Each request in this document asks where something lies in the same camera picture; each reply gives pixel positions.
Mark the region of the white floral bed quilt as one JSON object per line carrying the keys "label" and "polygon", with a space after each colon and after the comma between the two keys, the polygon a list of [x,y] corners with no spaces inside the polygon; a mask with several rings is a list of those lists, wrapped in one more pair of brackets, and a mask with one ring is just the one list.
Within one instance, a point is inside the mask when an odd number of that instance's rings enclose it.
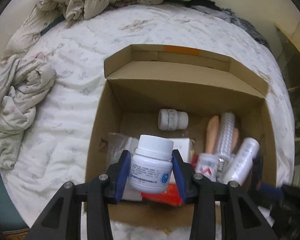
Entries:
{"label": "white floral bed quilt", "polygon": [[277,185],[294,172],[294,117],[274,56],[240,27],[177,4],[107,10],[68,28],[60,23],[29,51],[42,53],[57,76],[25,131],[18,160],[2,172],[6,190],[28,226],[66,181],[84,180],[88,146],[105,78],[106,57],[130,44],[170,44],[230,56],[269,84]]}

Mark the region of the white tall bottle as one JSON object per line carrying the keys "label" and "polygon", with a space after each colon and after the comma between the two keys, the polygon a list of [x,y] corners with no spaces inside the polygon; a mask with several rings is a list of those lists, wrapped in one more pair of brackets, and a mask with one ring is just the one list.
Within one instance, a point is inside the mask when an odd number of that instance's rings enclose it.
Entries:
{"label": "white tall bottle", "polygon": [[236,154],[235,159],[228,165],[223,174],[222,183],[236,181],[243,185],[258,155],[260,145],[254,138],[245,138]]}

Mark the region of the brown cardboard box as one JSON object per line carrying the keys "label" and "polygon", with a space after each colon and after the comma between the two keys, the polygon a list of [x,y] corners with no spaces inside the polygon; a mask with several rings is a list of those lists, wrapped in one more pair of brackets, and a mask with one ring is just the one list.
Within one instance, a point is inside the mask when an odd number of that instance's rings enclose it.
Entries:
{"label": "brown cardboard box", "polygon": [[[100,98],[87,158],[86,181],[107,170],[108,133],[194,139],[202,153],[209,119],[236,116],[241,138],[252,137],[263,155],[263,180],[276,184],[276,144],[266,103],[268,84],[231,57],[210,51],[164,45],[132,44],[106,57]],[[189,116],[187,129],[162,131],[161,109]]]}

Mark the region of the red white carton box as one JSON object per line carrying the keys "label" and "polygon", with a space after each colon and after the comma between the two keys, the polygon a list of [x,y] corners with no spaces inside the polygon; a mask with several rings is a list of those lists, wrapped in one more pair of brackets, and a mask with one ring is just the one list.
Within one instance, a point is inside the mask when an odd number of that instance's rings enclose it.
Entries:
{"label": "red white carton box", "polygon": [[[194,157],[195,151],[193,149],[194,141],[190,138],[171,138],[171,140],[174,142],[174,149],[179,151],[183,161],[194,166],[194,162],[196,161],[196,157]],[[163,193],[142,193],[132,188],[129,183],[127,183],[122,199],[133,202],[150,200],[153,202],[164,203],[172,206],[181,206],[183,204],[183,201],[179,196],[173,174],[171,174],[167,190]]]}

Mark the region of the peach coloured tube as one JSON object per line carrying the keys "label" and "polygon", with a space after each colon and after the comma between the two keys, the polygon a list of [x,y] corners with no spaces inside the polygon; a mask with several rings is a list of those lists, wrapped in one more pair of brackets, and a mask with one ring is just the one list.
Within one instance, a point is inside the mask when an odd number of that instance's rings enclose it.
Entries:
{"label": "peach coloured tube", "polygon": [[[207,124],[206,129],[206,139],[205,139],[205,153],[213,154],[213,150],[216,145],[218,132],[219,132],[219,125],[220,120],[219,116],[213,116]],[[232,136],[232,143],[231,143],[231,152],[233,152],[238,144],[239,140],[239,130],[235,127],[233,136]]]}

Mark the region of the white bottle red label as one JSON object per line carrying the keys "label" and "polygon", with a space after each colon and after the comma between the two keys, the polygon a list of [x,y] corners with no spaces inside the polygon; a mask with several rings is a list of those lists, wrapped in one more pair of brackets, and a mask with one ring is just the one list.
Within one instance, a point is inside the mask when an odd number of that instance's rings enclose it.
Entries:
{"label": "white bottle red label", "polygon": [[218,168],[218,157],[214,154],[201,153],[198,157],[195,172],[201,173],[202,175],[209,178],[211,181],[216,181],[217,168]]}

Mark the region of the white textured bottle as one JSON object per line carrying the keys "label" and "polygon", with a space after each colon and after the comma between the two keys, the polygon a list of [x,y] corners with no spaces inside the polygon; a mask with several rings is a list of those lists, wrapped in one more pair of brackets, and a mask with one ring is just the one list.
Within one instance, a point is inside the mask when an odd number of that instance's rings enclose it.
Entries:
{"label": "white textured bottle", "polygon": [[235,115],[232,112],[225,112],[221,115],[218,140],[215,154],[218,157],[218,173],[223,173],[230,161],[231,146],[235,128]]}

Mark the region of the crumpled beige floral blanket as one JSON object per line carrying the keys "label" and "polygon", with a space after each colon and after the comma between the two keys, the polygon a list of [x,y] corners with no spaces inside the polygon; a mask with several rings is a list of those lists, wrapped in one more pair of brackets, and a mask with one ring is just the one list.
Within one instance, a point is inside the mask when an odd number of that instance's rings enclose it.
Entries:
{"label": "crumpled beige floral blanket", "polygon": [[9,40],[0,62],[0,168],[12,169],[21,141],[36,116],[36,106],[54,85],[56,72],[44,53],[29,56],[41,33],[58,16],[68,25],[89,20],[107,7],[159,5],[164,0],[40,0]]}

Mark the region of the white round pill bottle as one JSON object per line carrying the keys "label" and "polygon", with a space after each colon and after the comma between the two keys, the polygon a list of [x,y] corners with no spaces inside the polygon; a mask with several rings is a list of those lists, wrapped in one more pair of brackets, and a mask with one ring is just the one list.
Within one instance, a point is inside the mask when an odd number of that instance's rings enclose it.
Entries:
{"label": "white round pill bottle", "polygon": [[175,109],[161,109],[158,114],[158,127],[162,131],[187,129],[189,116],[186,112]]}

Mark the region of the clear plastic bag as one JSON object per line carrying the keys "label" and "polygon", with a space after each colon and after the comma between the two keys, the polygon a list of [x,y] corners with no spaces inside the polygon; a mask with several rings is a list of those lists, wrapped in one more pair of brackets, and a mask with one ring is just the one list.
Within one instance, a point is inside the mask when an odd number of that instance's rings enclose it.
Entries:
{"label": "clear plastic bag", "polygon": [[120,133],[108,133],[107,166],[117,163],[124,150],[135,154],[139,140]]}

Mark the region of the white medicine jar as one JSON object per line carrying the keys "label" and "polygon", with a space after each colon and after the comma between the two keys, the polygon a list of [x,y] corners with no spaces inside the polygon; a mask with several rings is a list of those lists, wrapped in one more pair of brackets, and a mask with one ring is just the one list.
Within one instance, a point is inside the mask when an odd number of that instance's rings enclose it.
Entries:
{"label": "white medicine jar", "polygon": [[128,182],[141,193],[159,194],[167,190],[174,142],[153,135],[141,135],[132,156]]}

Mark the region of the dark grey clothing pile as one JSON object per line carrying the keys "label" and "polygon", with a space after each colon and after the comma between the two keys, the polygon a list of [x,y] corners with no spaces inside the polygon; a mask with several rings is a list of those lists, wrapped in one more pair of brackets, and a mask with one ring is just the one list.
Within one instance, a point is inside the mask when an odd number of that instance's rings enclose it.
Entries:
{"label": "dark grey clothing pile", "polygon": [[215,2],[210,0],[192,0],[188,6],[213,17],[220,18],[228,23],[232,23],[246,31],[256,42],[264,45],[270,50],[269,42],[260,32],[247,20],[238,17],[230,8],[220,8]]}

